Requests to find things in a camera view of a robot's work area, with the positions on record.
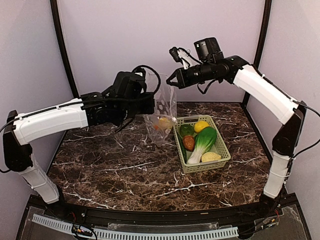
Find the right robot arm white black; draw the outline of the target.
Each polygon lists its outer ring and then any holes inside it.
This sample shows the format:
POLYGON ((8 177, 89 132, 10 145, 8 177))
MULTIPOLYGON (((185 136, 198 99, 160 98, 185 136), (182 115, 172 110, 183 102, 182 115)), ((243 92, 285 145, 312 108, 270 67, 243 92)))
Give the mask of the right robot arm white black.
POLYGON ((201 64, 176 69, 166 83, 184 89, 205 81, 227 81, 243 89, 267 109, 278 121, 281 128, 272 140, 273 158, 260 202, 255 205, 255 213, 266 217, 275 208, 275 199, 290 176, 295 153, 302 132, 306 111, 309 107, 289 96, 260 73, 257 68, 243 58, 234 55, 226 58, 212 58, 201 64))

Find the green white bok choy toy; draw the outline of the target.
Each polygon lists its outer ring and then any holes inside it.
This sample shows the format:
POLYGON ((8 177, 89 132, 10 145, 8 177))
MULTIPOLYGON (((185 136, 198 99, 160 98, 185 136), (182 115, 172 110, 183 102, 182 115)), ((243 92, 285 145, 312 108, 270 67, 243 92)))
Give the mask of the green white bok choy toy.
POLYGON ((217 130, 211 126, 205 127, 195 139, 195 147, 187 160, 187 164, 198 164, 202 155, 207 153, 217 140, 217 130))

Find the orange yellow toy food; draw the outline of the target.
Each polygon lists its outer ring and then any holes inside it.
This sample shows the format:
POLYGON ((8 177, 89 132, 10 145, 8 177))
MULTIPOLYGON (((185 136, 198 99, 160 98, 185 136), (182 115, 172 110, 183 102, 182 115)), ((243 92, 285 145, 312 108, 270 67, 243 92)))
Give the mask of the orange yellow toy food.
POLYGON ((166 131, 168 129, 171 129, 172 126, 173 126, 173 122, 171 119, 167 117, 160 117, 153 127, 157 131, 159 130, 166 131))

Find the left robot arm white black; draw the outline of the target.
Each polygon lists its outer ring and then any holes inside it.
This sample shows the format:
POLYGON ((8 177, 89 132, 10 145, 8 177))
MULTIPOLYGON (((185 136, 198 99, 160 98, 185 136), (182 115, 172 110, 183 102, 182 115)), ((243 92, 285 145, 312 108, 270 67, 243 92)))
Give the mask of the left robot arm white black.
POLYGON ((154 93, 143 92, 137 96, 111 97, 106 93, 92 92, 68 102, 31 113, 8 114, 3 132, 4 163, 9 171, 22 176, 51 210, 60 218, 67 218, 70 206, 33 154, 30 143, 55 133, 111 123, 121 131, 136 115, 154 112, 154 93))

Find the clear zip top bag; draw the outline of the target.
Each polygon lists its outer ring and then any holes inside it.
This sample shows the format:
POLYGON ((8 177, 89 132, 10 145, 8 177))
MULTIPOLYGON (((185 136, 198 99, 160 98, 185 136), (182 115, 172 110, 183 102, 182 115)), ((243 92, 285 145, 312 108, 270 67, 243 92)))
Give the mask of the clear zip top bag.
POLYGON ((155 107, 153 114, 144 114, 143 119, 147 130, 147 135, 151 142, 157 147, 161 147, 166 138, 169 136, 172 128, 177 121, 177 96, 175 88, 166 83, 168 76, 159 74, 161 85, 157 93, 154 95, 155 107), (159 118, 166 117, 172 120, 173 126, 171 129, 155 130, 154 125, 159 118))

